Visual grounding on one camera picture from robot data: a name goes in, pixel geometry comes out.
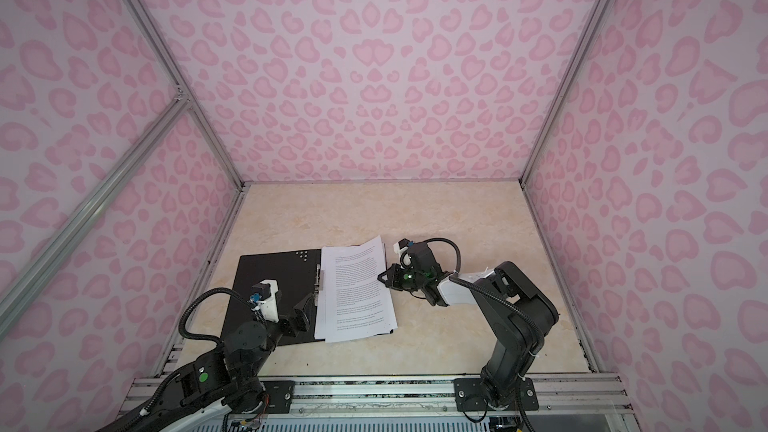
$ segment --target pink leopard print wall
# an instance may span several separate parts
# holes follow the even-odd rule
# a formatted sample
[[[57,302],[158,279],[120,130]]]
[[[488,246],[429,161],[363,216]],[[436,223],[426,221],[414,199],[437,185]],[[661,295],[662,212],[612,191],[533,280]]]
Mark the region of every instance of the pink leopard print wall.
[[[517,178],[594,0],[145,0],[247,179]]]
[[[120,0],[0,0],[0,295],[173,94]]]
[[[532,197],[646,431],[768,428],[768,0],[618,0]]]
[[[182,116],[0,343],[0,429],[94,430],[146,377],[234,190]]]

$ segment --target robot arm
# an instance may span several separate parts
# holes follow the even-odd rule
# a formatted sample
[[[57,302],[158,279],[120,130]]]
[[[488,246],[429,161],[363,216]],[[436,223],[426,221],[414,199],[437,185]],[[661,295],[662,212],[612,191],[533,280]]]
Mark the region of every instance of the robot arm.
[[[245,322],[224,339],[187,331],[187,320],[203,300],[214,294],[228,294],[248,306],[252,322]],[[185,311],[179,322],[182,337],[216,342],[191,364],[184,365],[160,383],[153,396],[98,432],[171,432],[190,430],[223,414],[259,414],[269,400],[258,373],[277,343],[288,335],[307,331],[306,306],[311,295],[298,303],[293,313],[278,316],[279,291],[275,281],[254,286],[245,299],[228,288],[211,289]]]
[[[446,242],[456,249],[456,271],[444,272],[429,249]],[[461,255],[453,242],[436,238],[424,242],[403,239],[396,246],[399,264],[379,275],[388,288],[421,291],[430,305],[477,304],[496,336],[491,359],[481,372],[484,398],[492,408],[506,408],[544,346],[544,337],[558,321],[552,302],[512,262],[492,271],[459,275]]]
[[[444,272],[429,249],[430,242],[446,242],[456,250],[456,270]],[[497,342],[481,372],[480,388],[487,406],[505,409],[519,405],[521,383],[544,336],[558,321],[558,312],[544,294],[513,263],[504,262],[492,271],[459,275],[461,254],[453,242],[434,238],[424,242],[407,239],[396,245],[399,264],[379,275],[388,288],[424,293],[431,305],[477,304]],[[252,311],[253,321],[243,323],[224,339],[187,331],[187,320],[203,300],[228,294]],[[182,314],[179,332],[191,340],[216,343],[191,364],[172,372],[153,396],[98,432],[175,432],[190,430],[223,414],[261,414],[268,396],[258,373],[283,335],[295,337],[309,329],[306,308],[312,295],[298,303],[293,313],[278,315],[280,291],[274,281],[254,286],[243,298],[228,288],[211,289],[196,298]]]

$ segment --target black clipboard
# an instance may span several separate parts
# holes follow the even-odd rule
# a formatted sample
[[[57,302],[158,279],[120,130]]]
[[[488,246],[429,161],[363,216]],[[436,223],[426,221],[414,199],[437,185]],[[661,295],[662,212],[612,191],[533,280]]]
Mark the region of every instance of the black clipboard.
[[[248,298],[253,294],[251,287],[254,284],[266,279],[275,279],[281,295],[280,301],[277,303],[277,312],[288,315],[304,297],[315,293],[315,283],[320,273],[320,254],[321,249],[315,248],[274,254],[241,255],[232,289]],[[310,300],[311,306],[307,310],[310,330],[299,332],[296,337],[284,336],[278,345],[305,344],[316,341],[317,306],[314,297]],[[251,320],[250,310],[234,298],[230,298],[224,316],[221,337],[235,332],[242,323]]]

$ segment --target paper document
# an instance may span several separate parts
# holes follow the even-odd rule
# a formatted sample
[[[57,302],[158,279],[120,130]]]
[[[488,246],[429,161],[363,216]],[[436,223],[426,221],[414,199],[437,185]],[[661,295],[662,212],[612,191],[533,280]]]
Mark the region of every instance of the paper document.
[[[392,296],[376,276],[386,270],[381,237],[352,247],[323,247],[315,338],[351,341],[397,328]]]

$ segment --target black cable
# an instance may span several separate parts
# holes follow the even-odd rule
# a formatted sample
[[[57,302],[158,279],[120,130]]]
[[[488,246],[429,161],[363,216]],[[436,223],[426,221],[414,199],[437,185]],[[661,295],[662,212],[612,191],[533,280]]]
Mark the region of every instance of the black cable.
[[[262,312],[260,309],[257,309],[254,311],[256,314],[256,319],[261,322],[261,324],[266,327],[266,320],[264,319],[264,312]]]
[[[496,294],[494,294],[494,293],[492,293],[492,292],[490,292],[488,290],[485,290],[484,288],[482,288],[482,287],[480,287],[480,286],[478,286],[476,284],[473,284],[471,282],[467,282],[466,280],[458,278],[458,274],[451,274],[451,275],[449,275],[448,276],[448,280],[450,280],[454,284],[462,285],[462,286],[468,288],[471,291],[477,292],[480,295],[483,295],[483,296],[485,296],[487,298],[490,298],[491,300],[493,300],[495,302],[498,302],[498,303],[504,305],[506,308],[508,308],[510,311],[512,311],[514,314],[516,314],[518,317],[520,317],[520,319],[522,319],[523,322],[525,322],[526,325],[529,326],[531,328],[531,330],[533,331],[533,335],[534,335],[534,339],[535,339],[536,343],[534,344],[533,349],[530,352],[530,355],[533,357],[533,356],[536,355],[536,353],[538,353],[540,350],[542,350],[542,347],[544,346],[544,333],[539,328],[539,326],[536,325],[536,322],[533,322],[533,319],[528,314],[526,314],[525,312],[520,310],[520,308],[517,305],[515,305],[515,304],[513,304],[513,303],[511,303],[509,301],[504,300],[503,298],[499,297],[498,295],[496,295]]]
[[[215,295],[215,294],[228,294],[234,297],[235,299],[237,299],[238,301],[242,302],[243,304],[245,304],[245,306],[248,307],[248,309],[250,309],[251,307],[251,304],[248,301],[248,299],[246,299],[245,297],[243,297],[242,295],[238,294],[237,292],[235,292],[230,288],[226,288],[226,287],[212,288],[209,291],[203,292],[202,294],[200,294],[198,298],[193,300],[190,306],[187,307],[187,310],[184,311],[184,313],[181,315],[181,319],[179,320],[179,335],[181,337],[188,338],[193,341],[212,341],[212,342],[216,342],[216,345],[224,344],[224,341],[222,341],[220,338],[218,338],[215,335],[194,334],[192,332],[187,331],[187,320],[189,320],[189,317],[190,315],[192,315],[192,312],[194,312],[194,310],[197,308],[198,305],[200,305],[202,301],[204,301],[211,295]]]
[[[471,417],[469,417],[467,415],[467,413],[464,410],[462,410],[462,414],[464,414],[464,417],[466,417],[467,420],[469,420],[473,424],[480,424],[485,419],[485,416],[488,415],[488,401],[483,396],[481,396],[481,395],[470,395],[470,396],[468,396],[468,397],[466,397],[464,399],[463,403],[466,404],[467,400],[472,399],[472,398],[481,398],[483,403],[485,404],[485,409],[482,412],[482,417],[480,417],[480,418],[471,418]]]
[[[171,372],[165,379],[163,379],[162,382],[160,382],[160,385],[157,389],[155,389],[154,394],[152,394],[152,397],[149,398],[146,402],[144,402],[144,405],[139,409],[139,413],[132,419],[130,419],[129,422],[127,422],[123,427],[120,427],[117,432],[126,432],[127,430],[132,429],[136,423],[138,423],[142,418],[147,417],[151,412],[152,408],[154,407],[155,403],[158,402],[158,399],[163,393],[163,390],[165,390],[166,387],[168,387],[168,384],[173,379],[176,379],[179,376],[179,369],[174,370]]]
[[[271,349],[267,349],[267,350],[268,350],[269,352],[274,352],[274,351],[275,351],[275,349],[277,348],[277,342],[275,341],[275,339],[273,339],[273,338],[272,338],[272,337],[270,337],[269,335],[267,335],[267,336],[266,336],[266,338],[268,338],[269,340],[271,340],[271,341],[272,341],[272,348],[271,348]]]
[[[458,245],[453,240],[450,240],[448,238],[443,237],[434,237],[434,238],[428,238],[424,241],[425,243],[429,244],[430,242],[445,242],[446,244],[453,247],[453,250],[456,251],[456,272],[462,271],[462,253],[458,251]]]
[[[528,428],[528,432],[536,432],[536,430],[531,425],[531,421],[528,419],[528,415],[525,413],[525,410],[523,409],[523,403],[521,399],[523,394],[522,382],[518,382],[517,390],[515,392],[516,394],[514,395],[514,402],[518,406],[518,413],[520,414],[520,418],[525,424],[525,427]]]

